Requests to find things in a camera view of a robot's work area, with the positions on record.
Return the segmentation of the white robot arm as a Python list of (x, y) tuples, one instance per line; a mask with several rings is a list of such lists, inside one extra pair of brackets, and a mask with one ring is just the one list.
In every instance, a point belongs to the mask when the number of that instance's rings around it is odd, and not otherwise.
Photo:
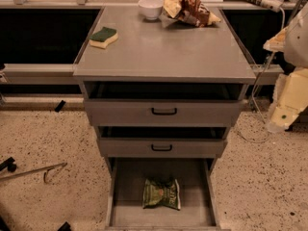
[(272, 133), (287, 130), (308, 107), (308, 4), (264, 48), (282, 52), (284, 60), (295, 70), (278, 77), (269, 106), (267, 129)]

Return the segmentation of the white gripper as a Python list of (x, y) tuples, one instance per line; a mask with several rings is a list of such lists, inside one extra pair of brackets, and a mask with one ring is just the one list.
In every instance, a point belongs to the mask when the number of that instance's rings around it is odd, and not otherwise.
[[(263, 48), (283, 52), (287, 27), (268, 39)], [(280, 74), (276, 80), (273, 102), (269, 106), (267, 129), (271, 133), (287, 130), (308, 107), (308, 69), (297, 67), (291, 74)]]

